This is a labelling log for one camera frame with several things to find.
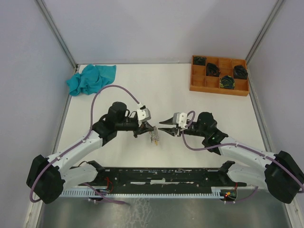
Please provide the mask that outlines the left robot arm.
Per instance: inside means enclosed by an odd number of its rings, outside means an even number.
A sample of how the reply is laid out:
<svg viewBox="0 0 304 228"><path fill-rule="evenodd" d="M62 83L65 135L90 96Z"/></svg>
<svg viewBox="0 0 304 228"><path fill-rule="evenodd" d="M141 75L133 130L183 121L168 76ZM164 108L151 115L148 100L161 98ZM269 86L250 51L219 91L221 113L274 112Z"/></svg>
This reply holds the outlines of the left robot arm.
<svg viewBox="0 0 304 228"><path fill-rule="evenodd" d="M102 167L89 162L83 168L74 164L89 153L105 146L117 136L119 131L132 131L134 137L153 131L148 123L150 110L139 105L133 117L126 104L114 102L96 123L90 126L88 133L64 151L48 157L36 156L31 164L26 184L30 187L30 201L35 203L34 195L46 204L55 201L61 193L79 184L92 182L101 185L105 180Z"/></svg>

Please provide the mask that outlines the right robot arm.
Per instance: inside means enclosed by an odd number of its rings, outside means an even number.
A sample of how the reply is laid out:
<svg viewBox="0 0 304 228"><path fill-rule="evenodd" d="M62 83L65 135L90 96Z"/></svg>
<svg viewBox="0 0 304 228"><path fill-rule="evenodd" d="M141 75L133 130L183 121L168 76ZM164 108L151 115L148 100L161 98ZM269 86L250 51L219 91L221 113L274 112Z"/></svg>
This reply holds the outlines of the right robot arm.
<svg viewBox="0 0 304 228"><path fill-rule="evenodd" d="M286 204L304 192L304 173L289 153L267 152L240 143L217 128L212 113L202 112L197 120L188 119L186 113L175 113L161 124L167 125L161 131L172 136L202 137L202 151L232 158L233 161L224 163L224 170L218 173L218 181L224 186L241 182L256 189L263 188Z"/></svg>

